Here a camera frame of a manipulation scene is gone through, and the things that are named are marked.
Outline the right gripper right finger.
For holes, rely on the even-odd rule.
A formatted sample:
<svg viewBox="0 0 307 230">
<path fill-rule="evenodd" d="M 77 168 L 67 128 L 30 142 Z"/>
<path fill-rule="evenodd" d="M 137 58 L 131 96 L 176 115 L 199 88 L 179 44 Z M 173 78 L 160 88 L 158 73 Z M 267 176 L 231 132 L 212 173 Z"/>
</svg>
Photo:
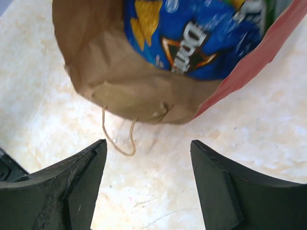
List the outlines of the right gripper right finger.
<svg viewBox="0 0 307 230">
<path fill-rule="evenodd" d="M 199 140 L 190 154 L 207 230 L 305 230 L 307 186 L 231 160 Z"/>
</svg>

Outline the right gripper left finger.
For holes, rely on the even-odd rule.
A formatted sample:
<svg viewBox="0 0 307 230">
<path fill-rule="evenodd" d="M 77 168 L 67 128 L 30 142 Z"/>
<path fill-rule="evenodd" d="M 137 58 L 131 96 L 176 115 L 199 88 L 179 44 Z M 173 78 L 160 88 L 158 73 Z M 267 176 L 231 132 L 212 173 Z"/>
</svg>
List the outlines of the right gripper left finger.
<svg viewBox="0 0 307 230">
<path fill-rule="evenodd" d="M 0 151 L 2 230 L 89 230 L 107 156 L 100 139 L 80 152 L 28 173 Z"/>
</svg>

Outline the red brown paper bag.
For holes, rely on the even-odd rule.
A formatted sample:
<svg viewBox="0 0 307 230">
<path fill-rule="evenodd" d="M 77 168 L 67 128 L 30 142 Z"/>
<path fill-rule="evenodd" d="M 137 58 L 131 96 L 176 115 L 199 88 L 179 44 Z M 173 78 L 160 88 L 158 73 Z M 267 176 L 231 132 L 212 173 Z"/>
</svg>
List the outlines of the red brown paper bag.
<svg viewBox="0 0 307 230">
<path fill-rule="evenodd" d="M 283 1 L 266 2 L 259 45 L 225 79 L 197 80 L 147 62 L 124 31 L 125 0 L 55 0 L 54 33 L 75 91 L 132 123 L 185 124 L 251 81 L 280 50 L 307 13 L 293 1 L 280 16 Z"/>
</svg>

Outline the blue Doritos chip bag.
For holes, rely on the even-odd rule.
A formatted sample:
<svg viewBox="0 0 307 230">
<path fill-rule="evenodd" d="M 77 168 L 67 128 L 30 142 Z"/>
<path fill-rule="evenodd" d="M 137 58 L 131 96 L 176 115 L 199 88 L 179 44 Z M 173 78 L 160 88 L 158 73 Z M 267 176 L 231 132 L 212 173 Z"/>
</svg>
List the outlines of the blue Doritos chip bag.
<svg viewBox="0 0 307 230">
<path fill-rule="evenodd" d="M 197 80 L 225 79 L 261 42 L 263 0 L 126 0 L 124 31 L 147 62 Z"/>
</svg>

